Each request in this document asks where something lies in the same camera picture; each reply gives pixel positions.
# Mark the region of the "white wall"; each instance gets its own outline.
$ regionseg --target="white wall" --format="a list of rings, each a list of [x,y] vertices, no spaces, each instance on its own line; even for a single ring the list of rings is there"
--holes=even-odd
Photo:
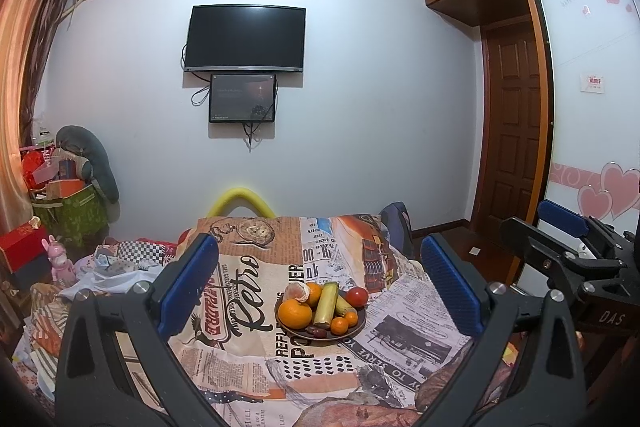
[[[305,73],[279,75],[278,111],[251,153],[237,125],[192,107],[180,69],[194,4],[306,7]],[[38,107],[87,127],[120,188],[114,237],[175,240],[224,190],[277,214],[377,212],[415,228],[465,215],[474,151],[474,45],[424,0],[89,0],[63,23]]]
[[[482,56],[482,37],[480,26],[473,28],[474,58],[476,64],[476,107],[474,129],[474,156],[471,162],[471,176],[469,179],[469,192],[466,197],[465,219],[471,221],[476,201],[476,189],[478,188],[478,176],[480,175],[480,156],[482,154],[482,130],[484,129],[484,57]]]

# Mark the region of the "door frame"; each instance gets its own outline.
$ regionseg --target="door frame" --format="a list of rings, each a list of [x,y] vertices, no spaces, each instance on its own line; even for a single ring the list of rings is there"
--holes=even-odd
[[[538,69],[540,71],[540,137],[538,139],[538,158],[536,160],[536,174],[533,180],[531,199],[527,211],[527,223],[535,225],[537,222],[538,204],[544,197],[544,188],[548,181],[549,164],[551,160],[551,145],[553,140],[553,77],[550,67],[551,54],[548,39],[546,37],[546,27],[543,25],[540,10],[542,6],[537,0],[527,0],[529,3],[529,15],[508,19],[497,23],[482,26],[480,34],[482,39],[482,65],[484,72],[484,117],[482,122],[482,150],[480,153],[480,168],[478,172],[478,185],[476,186],[476,198],[474,200],[471,215],[471,229],[475,230],[478,223],[478,210],[482,190],[484,189],[484,178],[486,175],[486,157],[489,144],[489,113],[490,113],[490,89],[488,70],[488,49],[486,45],[486,33],[490,30],[526,22],[533,24],[533,31],[536,38],[536,50],[538,52]],[[519,277],[519,272],[524,264],[518,257],[513,258],[506,283],[511,284]]]

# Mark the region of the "green bag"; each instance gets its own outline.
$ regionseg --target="green bag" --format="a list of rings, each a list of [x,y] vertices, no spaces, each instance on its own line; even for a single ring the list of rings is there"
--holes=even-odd
[[[32,203],[33,213],[49,233],[82,247],[82,237],[92,235],[107,225],[107,213],[93,185],[59,200]]]

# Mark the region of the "wooden floor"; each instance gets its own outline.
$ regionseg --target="wooden floor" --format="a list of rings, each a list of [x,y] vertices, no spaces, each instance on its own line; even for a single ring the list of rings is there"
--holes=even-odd
[[[507,280],[513,255],[505,249],[465,227],[445,230],[441,234],[460,256],[460,259],[473,264],[487,282],[505,282]],[[416,259],[420,259],[422,239],[414,239]],[[478,255],[469,254],[473,247],[480,249]]]

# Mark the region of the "bedsheet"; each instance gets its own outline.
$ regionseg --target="bedsheet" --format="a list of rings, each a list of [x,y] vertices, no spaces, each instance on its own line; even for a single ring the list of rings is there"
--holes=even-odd
[[[200,219],[178,257],[200,232],[216,238],[220,262],[169,344],[231,426],[409,426],[471,346],[422,266],[389,244],[378,216]],[[288,336],[274,317],[286,285],[330,280],[367,288],[364,329],[338,344]],[[34,310],[32,342],[55,359],[68,303],[48,295]],[[128,336],[118,340],[142,400],[162,410]],[[481,405],[499,394],[512,361],[506,353]]]

